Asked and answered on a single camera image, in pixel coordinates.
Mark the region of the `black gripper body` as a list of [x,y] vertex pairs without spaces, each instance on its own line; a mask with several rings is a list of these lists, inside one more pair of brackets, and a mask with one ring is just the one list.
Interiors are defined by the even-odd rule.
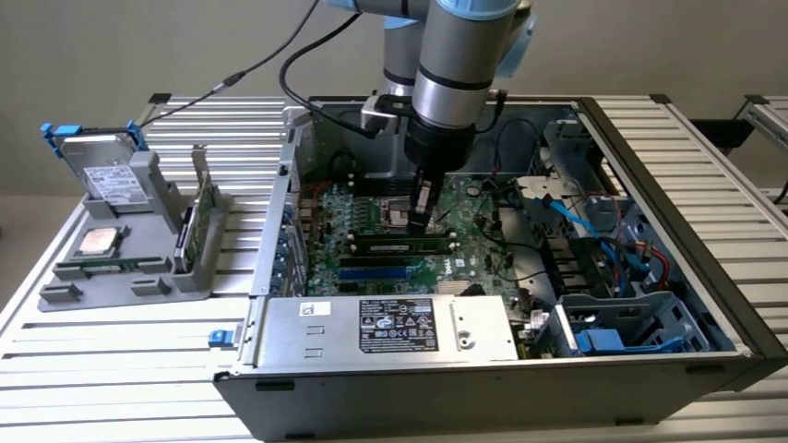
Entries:
[[464,167],[475,143],[475,126],[450,129],[428,124],[419,117],[408,121],[404,151],[427,180]]

